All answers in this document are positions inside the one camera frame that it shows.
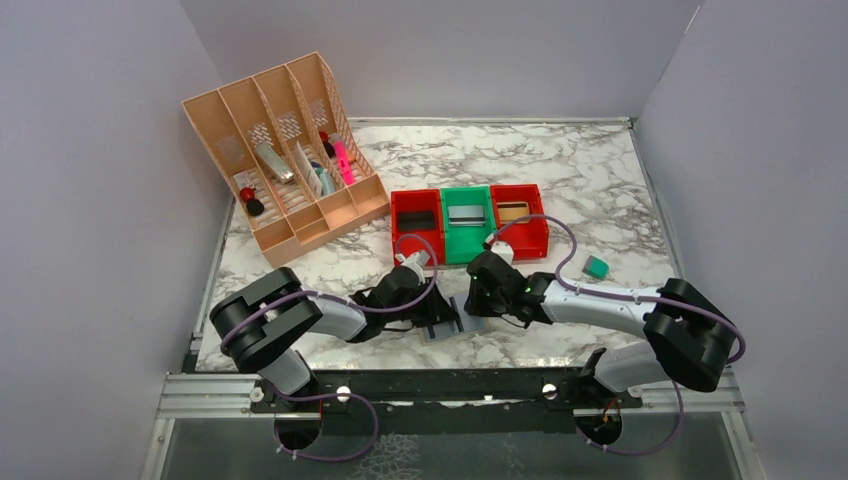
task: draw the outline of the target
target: table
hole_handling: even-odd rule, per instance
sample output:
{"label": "table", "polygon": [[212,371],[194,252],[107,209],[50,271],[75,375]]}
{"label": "table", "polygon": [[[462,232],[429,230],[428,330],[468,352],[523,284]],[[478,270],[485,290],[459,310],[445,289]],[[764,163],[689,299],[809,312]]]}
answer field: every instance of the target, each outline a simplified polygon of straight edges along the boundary
{"label": "table", "polygon": [[[536,183],[545,212],[569,224],[578,252],[564,274],[581,273],[595,255],[610,265],[601,284],[662,285],[673,276],[663,233],[624,124],[358,126],[354,136],[379,172],[386,190]],[[377,219],[287,264],[300,280],[347,295],[373,286],[392,266],[389,217]],[[553,271],[569,249],[551,226],[548,257],[517,266],[524,274]],[[210,305],[272,270],[261,255],[241,209],[226,235]],[[439,275],[446,296],[468,288],[462,268]],[[314,369],[472,368],[581,365],[600,346],[636,341],[630,335],[589,327],[533,324],[527,330],[491,319],[484,333],[422,345],[416,332],[384,333],[349,345],[307,333],[295,345]],[[234,372],[220,353],[221,339],[207,319],[198,353],[199,372]]]}

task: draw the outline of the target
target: green box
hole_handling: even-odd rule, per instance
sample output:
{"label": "green box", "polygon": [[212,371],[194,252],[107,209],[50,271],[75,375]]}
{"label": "green box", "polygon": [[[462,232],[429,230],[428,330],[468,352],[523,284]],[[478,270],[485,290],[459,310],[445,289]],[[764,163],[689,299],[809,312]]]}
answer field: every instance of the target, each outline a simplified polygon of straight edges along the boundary
{"label": "green box", "polygon": [[[449,264],[469,263],[483,251],[483,242],[495,231],[495,211],[489,187],[443,188],[442,214],[445,222],[445,259]],[[482,226],[451,226],[448,207],[483,207]]]}

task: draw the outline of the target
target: plastic organizer tray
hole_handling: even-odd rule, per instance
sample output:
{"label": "plastic organizer tray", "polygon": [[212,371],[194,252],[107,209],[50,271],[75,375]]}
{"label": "plastic organizer tray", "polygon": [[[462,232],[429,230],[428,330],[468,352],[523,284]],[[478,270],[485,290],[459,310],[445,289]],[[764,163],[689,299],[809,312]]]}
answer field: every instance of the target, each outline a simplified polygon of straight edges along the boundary
{"label": "plastic organizer tray", "polygon": [[[183,108],[233,195],[239,199],[237,175],[244,172],[252,182],[265,210],[254,217],[240,199],[238,203],[272,266],[282,266],[389,212],[383,183],[353,140],[335,79],[319,54],[186,100]],[[337,135],[344,143],[353,176],[350,185],[337,159],[327,156],[319,131]],[[278,177],[262,161],[255,151],[262,143],[270,144],[293,179]],[[307,172],[294,157],[298,145],[309,162],[329,173],[334,193],[320,196],[308,187]]]}
{"label": "plastic organizer tray", "polygon": [[[451,222],[451,207],[460,207],[471,215],[482,215]],[[421,249],[412,239],[405,240],[400,249],[397,248],[401,235],[415,233],[433,246],[440,264],[449,265],[470,262],[483,251],[486,237],[511,220],[531,213],[545,213],[537,185],[395,191],[392,192],[391,210],[395,254],[409,255]],[[456,220],[459,210],[452,211]],[[534,218],[515,224],[500,240],[512,247],[514,260],[530,260],[548,255],[549,236],[545,219]]]}

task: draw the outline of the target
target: perforated panel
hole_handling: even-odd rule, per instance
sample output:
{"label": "perforated panel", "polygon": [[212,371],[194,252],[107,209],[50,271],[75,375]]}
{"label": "perforated panel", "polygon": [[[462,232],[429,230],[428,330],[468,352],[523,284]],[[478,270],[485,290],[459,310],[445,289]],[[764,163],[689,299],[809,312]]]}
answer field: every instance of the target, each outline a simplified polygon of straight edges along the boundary
{"label": "perforated panel", "polygon": [[250,135],[250,142],[253,143],[254,148],[265,142],[274,145],[274,137],[271,135],[271,129],[264,123],[254,125],[247,133]]}
{"label": "perforated panel", "polygon": [[312,114],[316,127],[326,125],[327,122],[329,122],[329,119],[327,118],[327,107],[324,106],[324,100],[320,98],[309,104],[309,113]]}
{"label": "perforated panel", "polygon": [[244,148],[235,135],[228,135],[218,140],[218,151],[224,157],[224,161],[231,165],[238,164],[244,158]]}
{"label": "perforated panel", "polygon": [[294,110],[289,110],[277,117],[277,123],[280,124],[280,130],[283,132],[286,140],[291,140],[302,133],[300,122],[297,121],[297,115],[294,113]]}

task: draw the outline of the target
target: beige organizer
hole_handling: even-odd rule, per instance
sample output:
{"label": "beige organizer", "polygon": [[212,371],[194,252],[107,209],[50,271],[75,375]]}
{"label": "beige organizer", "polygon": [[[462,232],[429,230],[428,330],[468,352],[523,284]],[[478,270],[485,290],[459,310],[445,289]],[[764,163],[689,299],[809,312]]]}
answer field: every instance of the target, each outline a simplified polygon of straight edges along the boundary
{"label": "beige organizer", "polygon": [[[354,143],[333,73],[317,53],[186,100],[183,107],[233,195],[239,198],[236,174],[246,172],[253,182],[265,211],[244,214],[274,267],[389,212],[383,183]],[[344,184],[319,130],[342,138],[353,184]],[[256,154],[254,147],[263,142],[294,172],[292,181],[277,177]],[[308,188],[292,153],[297,143],[327,169],[335,193],[316,198]]]}

